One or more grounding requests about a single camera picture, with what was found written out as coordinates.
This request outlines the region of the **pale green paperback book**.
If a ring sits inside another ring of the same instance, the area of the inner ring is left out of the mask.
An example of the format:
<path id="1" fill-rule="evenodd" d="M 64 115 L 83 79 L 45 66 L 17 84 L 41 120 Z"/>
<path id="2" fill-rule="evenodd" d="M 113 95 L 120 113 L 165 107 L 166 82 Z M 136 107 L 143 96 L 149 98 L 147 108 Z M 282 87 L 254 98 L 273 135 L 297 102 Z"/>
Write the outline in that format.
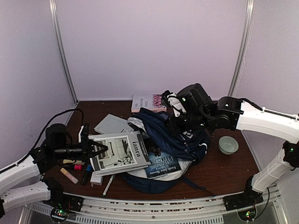
<path id="1" fill-rule="evenodd" d="M 108 114 L 95 128 L 94 131 L 100 134 L 114 134 L 132 132 L 133 128 L 123 118 Z"/>

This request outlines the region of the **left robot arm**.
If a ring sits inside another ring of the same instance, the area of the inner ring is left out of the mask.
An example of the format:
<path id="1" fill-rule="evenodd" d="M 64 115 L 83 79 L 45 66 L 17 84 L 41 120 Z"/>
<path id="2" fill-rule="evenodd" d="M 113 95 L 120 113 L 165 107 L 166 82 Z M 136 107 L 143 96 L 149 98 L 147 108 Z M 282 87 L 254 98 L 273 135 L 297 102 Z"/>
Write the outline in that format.
<path id="1" fill-rule="evenodd" d="M 45 129 L 45 140 L 23 158 L 0 171 L 0 215 L 31 203 L 43 201 L 58 209 L 69 209 L 71 202 L 64 194 L 62 185 L 53 177 L 26 186 L 21 182 L 45 174 L 58 164 L 60 159 L 85 161 L 108 150 L 108 147 L 89 138 L 90 125 L 81 127 L 78 141 L 68 143 L 72 137 L 66 126 L 56 123 Z"/>

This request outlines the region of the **dark Wuthering Heights book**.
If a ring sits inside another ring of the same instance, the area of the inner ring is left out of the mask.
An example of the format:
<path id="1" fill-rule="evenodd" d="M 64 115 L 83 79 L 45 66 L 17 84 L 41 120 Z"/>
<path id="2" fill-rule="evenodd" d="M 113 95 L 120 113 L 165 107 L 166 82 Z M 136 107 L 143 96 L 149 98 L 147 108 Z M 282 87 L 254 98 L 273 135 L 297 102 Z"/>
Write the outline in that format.
<path id="1" fill-rule="evenodd" d="M 165 175 L 181 171 L 178 159 L 162 151 L 151 139 L 143 140 L 150 164 L 145 168 L 149 179 L 156 179 Z"/>

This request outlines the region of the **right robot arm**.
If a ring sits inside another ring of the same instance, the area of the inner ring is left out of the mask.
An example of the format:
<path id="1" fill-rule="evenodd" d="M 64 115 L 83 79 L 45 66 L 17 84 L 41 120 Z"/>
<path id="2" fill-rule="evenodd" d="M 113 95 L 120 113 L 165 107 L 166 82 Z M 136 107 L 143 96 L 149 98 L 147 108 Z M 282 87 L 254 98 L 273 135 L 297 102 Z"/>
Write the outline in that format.
<path id="1" fill-rule="evenodd" d="M 192 84 L 178 93 L 165 91 L 162 99 L 173 109 L 166 125 L 174 135 L 185 131 L 216 129 L 254 131 L 278 137 L 285 142 L 278 155 L 249 179 L 249 189 L 240 194 L 240 203 L 251 205 L 268 186 L 287 170 L 299 166 L 299 117 L 260 107 L 246 98 L 222 97 L 213 102 L 203 87 Z"/>

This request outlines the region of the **navy blue student backpack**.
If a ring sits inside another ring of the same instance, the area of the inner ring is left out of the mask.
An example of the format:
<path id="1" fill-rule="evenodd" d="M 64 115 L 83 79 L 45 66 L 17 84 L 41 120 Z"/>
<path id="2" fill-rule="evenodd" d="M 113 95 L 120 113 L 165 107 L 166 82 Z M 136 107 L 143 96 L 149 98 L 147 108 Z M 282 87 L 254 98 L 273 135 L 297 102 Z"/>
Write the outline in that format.
<path id="1" fill-rule="evenodd" d="M 203 129 L 172 135 L 165 126 L 168 117 L 169 114 L 166 112 L 153 112 L 141 108 L 138 113 L 128 118 L 127 124 L 135 131 L 139 131 L 143 140 L 153 140 L 162 151 L 176 157 L 181 171 L 149 179 L 146 176 L 145 168 L 142 168 L 122 173 L 122 178 L 132 188 L 143 193 L 160 194 L 179 181 L 183 181 L 195 189 L 205 190 L 205 187 L 195 184 L 185 174 L 190 166 L 203 160 L 211 144 L 210 136 Z"/>

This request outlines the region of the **white Designer Fate book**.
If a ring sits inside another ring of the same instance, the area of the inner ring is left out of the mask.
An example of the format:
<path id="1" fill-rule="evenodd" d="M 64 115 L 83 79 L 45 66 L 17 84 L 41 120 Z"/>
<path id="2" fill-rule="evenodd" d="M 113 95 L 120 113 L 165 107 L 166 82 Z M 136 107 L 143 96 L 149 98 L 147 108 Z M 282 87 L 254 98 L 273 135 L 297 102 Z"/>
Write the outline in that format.
<path id="1" fill-rule="evenodd" d="M 133 95 L 131 112 L 137 113 L 141 108 L 146 108 L 154 112 L 166 112 L 166 104 L 162 100 L 161 94 Z"/>

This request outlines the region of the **grey Ianra magazine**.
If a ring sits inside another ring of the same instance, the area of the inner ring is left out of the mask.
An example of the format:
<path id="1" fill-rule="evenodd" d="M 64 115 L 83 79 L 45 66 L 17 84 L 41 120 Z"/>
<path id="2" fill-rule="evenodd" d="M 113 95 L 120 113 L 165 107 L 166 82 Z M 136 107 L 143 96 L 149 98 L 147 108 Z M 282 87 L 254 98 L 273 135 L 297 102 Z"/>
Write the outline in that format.
<path id="1" fill-rule="evenodd" d="M 89 139 L 108 147 L 105 153 L 90 159 L 97 175 L 113 175 L 146 168 L 150 165 L 148 153 L 139 131 L 90 135 Z"/>

